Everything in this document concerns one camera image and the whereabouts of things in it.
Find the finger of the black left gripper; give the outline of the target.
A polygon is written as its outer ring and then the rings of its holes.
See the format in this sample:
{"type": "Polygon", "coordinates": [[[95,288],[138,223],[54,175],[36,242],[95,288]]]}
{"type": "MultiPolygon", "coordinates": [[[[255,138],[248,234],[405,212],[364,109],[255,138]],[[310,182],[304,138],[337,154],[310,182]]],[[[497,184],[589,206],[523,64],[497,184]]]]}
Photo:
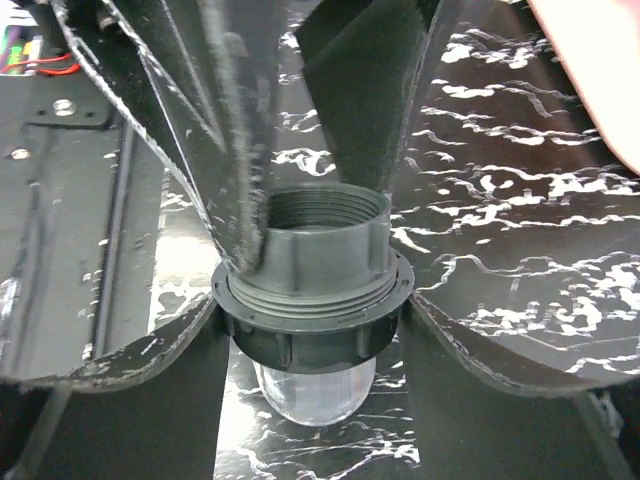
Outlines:
{"type": "Polygon", "coordinates": [[[77,60],[192,200],[221,257],[260,261],[274,138],[271,1],[55,1],[77,60]]]}
{"type": "Polygon", "coordinates": [[[432,1],[322,1],[296,30],[342,182],[387,190],[434,13],[432,1]]]}

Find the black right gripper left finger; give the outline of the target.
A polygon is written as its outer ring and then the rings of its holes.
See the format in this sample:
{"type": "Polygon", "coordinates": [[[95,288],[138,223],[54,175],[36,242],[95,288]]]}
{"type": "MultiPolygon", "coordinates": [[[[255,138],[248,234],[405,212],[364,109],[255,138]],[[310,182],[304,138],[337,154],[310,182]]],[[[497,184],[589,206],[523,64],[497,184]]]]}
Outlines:
{"type": "Polygon", "coordinates": [[[207,297],[67,375],[2,377],[2,478],[212,478],[228,354],[207,297]]]}

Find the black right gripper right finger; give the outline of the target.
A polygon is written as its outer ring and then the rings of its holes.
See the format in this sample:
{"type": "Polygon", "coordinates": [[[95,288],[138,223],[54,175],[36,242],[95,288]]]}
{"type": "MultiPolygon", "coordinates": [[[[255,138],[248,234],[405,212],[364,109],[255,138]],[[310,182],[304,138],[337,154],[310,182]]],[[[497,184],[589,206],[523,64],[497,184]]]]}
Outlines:
{"type": "Polygon", "coordinates": [[[636,479],[639,382],[523,359],[413,294],[399,335],[420,479],[636,479]]]}

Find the grey threaded adapter fitting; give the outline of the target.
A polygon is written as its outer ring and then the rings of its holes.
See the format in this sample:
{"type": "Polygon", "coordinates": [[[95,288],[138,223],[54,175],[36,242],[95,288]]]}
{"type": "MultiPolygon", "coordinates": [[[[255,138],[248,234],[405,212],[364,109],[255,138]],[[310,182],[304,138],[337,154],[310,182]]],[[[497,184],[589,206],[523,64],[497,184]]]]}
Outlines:
{"type": "Polygon", "coordinates": [[[261,262],[232,274],[242,304],[266,315],[331,318],[384,299],[395,284],[390,201],[378,191],[342,183],[298,183],[268,202],[261,262]]]}

